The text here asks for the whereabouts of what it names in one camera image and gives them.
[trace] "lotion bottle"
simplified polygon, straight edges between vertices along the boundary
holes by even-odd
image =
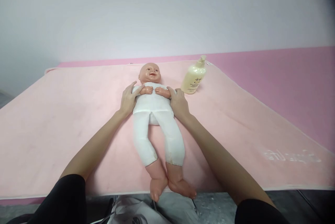
[[[190,66],[181,84],[181,90],[186,94],[193,94],[206,74],[206,56],[202,55],[196,64]]]

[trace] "white doll clothing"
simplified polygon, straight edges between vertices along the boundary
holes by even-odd
[[[151,86],[154,89],[152,91],[152,94],[150,95],[144,94],[138,95],[136,97],[136,105],[134,107],[133,114],[142,111],[172,111],[172,108],[170,106],[170,99],[158,95],[155,92],[155,88],[162,87],[163,89],[167,89],[166,86],[154,82],[146,82],[144,85]],[[138,88],[139,86],[135,86],[133,88],[133,92]]]
[[[173,117],[170,100],[155,94],[156,87],[166,86],[147,82],[146,86],[153,86],[152,94],[137,96],[133,111],[134,116],[134,145],[144,166],[157,160],[157,154],[148,138],[149,124],[160,125],[165,137],[165,161],[182,166],[185,157],[185,147],[180,129]]]

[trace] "black sleeve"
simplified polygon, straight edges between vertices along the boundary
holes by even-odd
[[[270,204],[261,200],[244,200],[236,210],[235,224],[274,223],[289,224],[284,216]]]
[[[57,181],[28,224],[86,224],[85,180],[77,174]]]

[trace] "doll face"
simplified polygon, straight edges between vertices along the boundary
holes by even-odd
[[[159,83],[161,81],[161,73],[159,67],[155,63],[145,64],[140,71],[139,80],[142,84],[146,82]]]

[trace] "pink towel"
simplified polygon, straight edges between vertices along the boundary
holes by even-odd
[[[160,63],[163,84],[178,88],[191,64]],[[122,91],[141,66],[55,69],[2,108],[0,198],[47,195],[72,157],[119,108]],[[334,154],[217,67],[207,65],[197,92],[186,98],[190,111],[264,189],[334,188]],[[194,139],[178,125],[185,179],[198,191],[221,191]],[[150,177],[133,146],[132,127],[130,116],[88,180],[89,194],[148,192]],[[164,159],[159,126],[149,128],[149,138]]]

